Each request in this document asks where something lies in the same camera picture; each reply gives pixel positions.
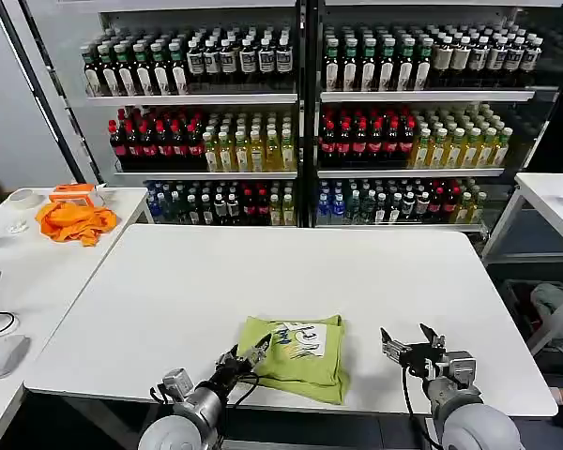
bottle label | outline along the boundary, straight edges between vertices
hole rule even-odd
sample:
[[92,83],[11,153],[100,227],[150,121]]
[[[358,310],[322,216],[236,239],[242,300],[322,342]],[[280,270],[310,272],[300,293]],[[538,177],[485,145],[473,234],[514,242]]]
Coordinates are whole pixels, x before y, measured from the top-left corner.
[[188,53],[188,67],[192,75],[202,75],[205,73],[202,53]]
[[394,65],[392,63],[382,64],[382,68],[379,73],[379,90],[387,91],[390,88],[390,80],[392,79],[392,69]]
[[396,85],[397,91],[405,91],[409,84],[409,79],[411,78],[411,69],[413,65],[411,63],[402,63],[401,72],[398,74],[398,84]]
[[383,209],[378,209],[377,211],[375,211],[375,225],[379,225],[381,223],[384,223],[384,215],[386,214],[386,211],[384,211]]
[[217,156],[215,152],[206,152],[206,164],[208,165],[209,172],[216,172],[217,171]]
[[173,67],[173,77],[177,86],[177,93],[181,96],[188,93],[188,85],[186,84],[186,73],[182,67]]
[[392,211],[390,211],[390,217],[388,218],[388,222],[395,223],[396,220],[398,220],[398,216],[400,214],[401,212],[398,209],[393,209]]
[[365,147],[367,144],[365,142],[354,142],[353,143],[353,152],[363,154],[365,153]]
[[155,67],[154,74],[157,77],[159,84],[160,94],[162,96],[170,96],[171,89],[169,88],[169,80],[167,80],[167,72],[162,67]]
[[135,96],[135,86],[133,85],[133,79],[131,78],[131,72],[129,72],[129,69],[124,67],[120,68],[119,75],[121,76],[121,80],[123,81],[123,85],[125,86],[125,91],[128,93],[128,96]]
[[255,172],[263,171],[263,155],[261,152],[252,152],[252,169]]
[[221,70],[223,73],[236,73],[236,52],[220,52]]
[[140,79],[140,84],[142,85],[142,90],[145,96],[154,96],[154,91],[152,89],[152,82],[150,82],[150,74],[148,70],[144,67],[138,68],[138,78]]
[[505,70],[517,70],[522,62],[522,56],[524,56],[523,50],[509,50],[505,59]]
[[240,52],[240,65],[244,73],[256,72],[256,52]]
[[435,52],[434,68],[436,70],[446,70],[449,68],[451,58],[452,49],[438,48]]
[[344,84],[343,91],[352,91],[353,84],[355,83],[355,74],[357,73],[357,65],[349,63],[344,66]]
[[328,64],[326,67],[326,89],[328,92],[336,88],[338,80],[338,65],[335,63]]
[[486,62],[486,68],[490,70],[500,70],[505,63],[506,57],[506,50],[490,49],[490,53],[488,54],[488,61]]
[[248,156],[246,154],[246,150],[237,150],[236,151],[237,157],[237,167],[240,172],[248,172]]
[[467,67],[467,59],[471,49],[454,49],[452,58],[450,59],[450,68],[454,70],[463,70]]
[[224,172],[232,171],[232,156],[227,151],[221,152],[221,166]]
[[278,72],[289,73],[292,71],[292,51],[291,50],[277,50],[278,58]]
[[369,92],[372,90],[373,71],[375,70],[374,63],[367,63],[363,66],[363,75],[360,81],[361,92]]
[[292,170],[292,160],[294,159],[293,148],[283,148],[281,150],[281,159],[283,159],[283,169],[285,171]]
[[200,223],[200,218],[196,211],[190,211],[190,220],[192,225],[198,225]]
[[114,72],[109,68],[105,68],[102,71],[104,78],[106,79],[106,83],[109,85],[109,89],[111,90],[111,94],[114,97],[119,97],[119,85],[116,82],[116,77]]
[[417,67],[417,75],[415,76],[415,85],[413,90],[420,91],[425,87],[430,72],[430,63],[420,63]]
[[259,67],[263,73],[270,73],[275,70],[275,54],[272,50],[259,52]]
[[102,87],[100,86],[100,80],[95,70],[88,69],[85,71],[85,77],[87,79],[87,85],[85,86],[85,92],[89,97],[101,97]]
[[205,59],[206,73],[215,74],[219,73],[219,64],[217,64],[217,54],[215,52],[203,53]]
[[434,147],[434,152],[432,153],[432,160],[430,160],[430,169],[438,169],[440,167],[440,159],[442,159],[443,153],[444,153],[444,147],[441,146]]

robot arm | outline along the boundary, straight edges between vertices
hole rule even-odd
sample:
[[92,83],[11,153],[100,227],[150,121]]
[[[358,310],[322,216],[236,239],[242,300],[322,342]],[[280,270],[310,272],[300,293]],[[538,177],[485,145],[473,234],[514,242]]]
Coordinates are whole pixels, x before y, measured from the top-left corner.
[[447,352],[444,336],[420,325],[428,342],[402,344],[382,332],[382,351],[403,367],[403,388],[411,416],[406,388],[406,372],[423,380],[423,391],[430,400],[432,418],[440,444],[430,445],[445,450],[520,450],[519,431],[502,412],[484,405],[481,392],[473,384],[476,360],[465,351]]

display shelf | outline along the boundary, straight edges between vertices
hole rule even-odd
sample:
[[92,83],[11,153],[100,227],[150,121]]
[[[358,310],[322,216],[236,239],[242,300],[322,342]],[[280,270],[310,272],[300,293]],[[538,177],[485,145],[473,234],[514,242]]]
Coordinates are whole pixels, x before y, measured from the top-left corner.
[[280,105],[293,104],[297,94],[210,94],[187,96],[90,97],[71,101],[71,106],[135,105]]
[[349,101],[528,101],[535,91],[486,90],[486,91],[383,91],[383,92],[322,92],[322,103],[341,103]]
[[75,13],[156,11],[166,9],[214,9],[214,8],[290,8],[292,0],[73,0],[56,3],[59,8]]
[[297,172],[116,172],[117,179],[147,180],[294,180]]
[[498,169],[387,169],[387,170],[320,170],[319,178],[462,178],[499,176]]

beverage bottle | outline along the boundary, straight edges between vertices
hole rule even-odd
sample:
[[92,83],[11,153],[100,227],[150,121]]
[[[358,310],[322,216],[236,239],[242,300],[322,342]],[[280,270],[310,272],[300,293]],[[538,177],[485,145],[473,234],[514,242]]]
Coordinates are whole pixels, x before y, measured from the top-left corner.
[[487,195],[485,192],[479,192],[477,200],[471,202],[469,205],[469,210],[467,211],[467,216],[465,218],[465,223],[480,223],[481,214],[483,212],[484,204],[486,203]]
[[413,46],[415,40],[412,37],[407,37],[403,41],[403,54],[396,65],[396,90],[405,91],[409,87],[409,80],[411,79],[411,70],[413,69]]
[[251,162],[249,161],[248,156],[248,148],[246,147],[244,131],[236,131],[236,160],[237,169],[240,172],[251,171]]
[[235,172],[235,158],[232,154],[232,146],[229,143],[227,133],[220,131],[219,133],[219,156],[221,158],[221,168],[224,172]]
[[154,96],[155,90],[152,83],[152,76],[150,75],[150,66],[147,63],[144,44],[134,44],[133,52],[135,55],[135,63],[132,64],[140,86],[145,96]]
[[104,80],[106,80],[106,85],[110,93],[108,95],[114,97],[124,96],[126,94],[125,87],[123,87],[123,82],[120,81],[116,63],[111,60],[111,48],[104,44],[98,45],[98,52],[101,61],[99,70],[102,72]]
[[464,192],[461,201],[455,208],[452,216],[450,216],[450,223],[467,223],[467,212],[471,205],[471,193]]
[[396,158],[398,147],[398,117],[392,116],[389,119],[389,127],[382,144],[382,159],[391,161]]
[[282,151],[275,129],[266,133],[266,167],[268,172],[277,172],[282,167]]
[[401,202],[403,201],[403,194],[396,192],[392,197],[392,204],[388,210],[388,223],[396,223],[401,214]]
[[435,50],[433,75],[434,87],[447,85],[452,52],[452,37],[446,36],[442,40],[442,44],[438,45]]
[[84,59],[85,93],[88,97],[102,97],[106,88],[106,80],[99,69],[99,62],[93,55],[93,46],[83,45],[80,50]]
[[159,153],[162,156],[166,158],[173,156],[173,146],[170,143],[169,136],[165,132],[165,127],[161,120],[157,120],[157,134],[155,136],[155,141],[157,148],[159,149]]
[[283,224],[285,226],[294,226],[294,200],[292,194],[284,194],[283,196]]
[[282,225],[282,211],[280,211],[280,196],[278,194],[271,194],[269,214],[271,216],[272,226],[279,227]]
[[384,50],[382,51],[382,59],[379,64],[379,82],[377,84],[379,91],[389,91],[391,88],[395,45],[396,39],[394,37],[386,37],[384,39]]
[[507,38],[499,37],[496,44],[490,49],[488,53],[488,60],[486,61],[486,76],[484,84],[486,86],[496,86],[500,83],[500,75],[505,59],[507,57]]
[[417,222],[423,221],[423,218],[428,212],[429,204],[430,204],[430,194],[425,191],[421,192],[421,195],[417,196],[417,204],[415,205],[415,220]]
[[269,39],[261,39],[261,48],[258,51],[259,69],[263,77],[263,83],[270,83],[275,72],[275,51],[270,45]]
[[463,36],[461,41],[453,45],[452,57],[450,58],[449,84],[453,87],[463,85],[464,70],[471,54],[469,36]]
[[354,37],[349,37],[344,47],[344,57],[342,58],[342,90],[344,92],[350,92],[355,87],[357,44],[358,41]]
[[424,217],[426,221],[429,222],[438,222],[441,218],[442,211],[440,210],[442,207],[442,195],[444,194],[444,189],[442,187],[437,187],[434,193],[432,194],[432,198],[428,204],[428,212],[427,215]]
[[494,151],[488,156],[489,167],[502,167],[505,160],[505,155],[509,151],[509,138],[513,134],[513,128],[505,127],[502,133],[498,136],[498,143]]
[[372,91],[373,75],[375,73],[375,44],[377,41],[373,37],[365,39],[365,49],[361,58],[361,92]]
[[434,40],[431,37],[425,37],[421,44],[418,56],[417,72],[415,73],[414,91],[420,91],[425,88],[430,73],[430,65],[432,63],[432,46]]
[[517,37],[507,50],[507,57],[503,65],[503,84],[507,86],[515,86],[517,84],[517,69],[521,65],[525,52],[524,41],[523,37]]
[[335,91],[338,85],[338,39],[327,40],[327,53],[324,60],[326,68],[326,90]]
[[222,194],[215,195],[215,215],[217,223],[227,225],[227,202],[223,199]]

bottle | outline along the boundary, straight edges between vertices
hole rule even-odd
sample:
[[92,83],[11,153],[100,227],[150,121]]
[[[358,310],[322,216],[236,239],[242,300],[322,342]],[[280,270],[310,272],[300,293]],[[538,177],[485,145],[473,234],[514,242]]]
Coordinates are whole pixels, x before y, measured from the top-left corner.
[[384,39],[384,50],[382,52],[382,60],[380,61],[378,91],[389,91],[392,81],[392,72],[394,70],[394,46],[396,39],[386,37]]
[[271,216],[271,225],[279,227],[282,225],[282,212],[280,211],[280,197],[278,194],[271,194],[269,202],[269,214]]
[[434,40],[431,37],[423,39],[421,48],[419,50],[417,72],[415,74],[415,84],[413,85],[414,91],[420,91],[425,88],[428,81],[428,74],[430,73],[430,65],[432,63],[432,46]]
[[471,193],[464,192],[461,201],[450,217],[450,223],[467,223],[467,213],[471,203]]
[[219,132],[219,155],[221,158],[221,168],[224,172],[235,172],[235,158],[232,155],[232,145],[225,131]]
[[338,39],[327,40],[327,53],[324,61],[326,67],[326,90],[332,92],[338,85]]
[[355,77],[357,76],[357,44],[354,37],[346,40],[344,48],[344,58],[342,59],[342,90],[350,92],[355,87]]
[[478,198],[475,202],[471,202],[469,205],[469,210],[467,211],[467,216],[465,218],[466,223],[480,223],[481,214],[483,212],[484,204],[486,203],[487,195],[485,192],[479,192]]
[[415,40],[407,37],[403,41],[403,54],[397,64],[396,73],[396,90],[405,91],[408,88],[411,79],[411,70],[413,69],[413,46]]
[[287,226],[294,225],[294,201],[291,194],[283,196],[283,224]]
[[99,70],[102,72],[106,85],[110,92],[109,95],[119,97],[125,95],[125,88],[123,82],[119,81],[119,75],[116,72],[116,64],[111,61],[111,49],[108,45],[98,45],[98,52],[100,54]]
[[513,128],[503,128],[502,133],[498,136],[498,144],[495,146],[495,150],[488,157],[489,167],[502,167],[505,155],[509,151],[509,138],[512,134]]

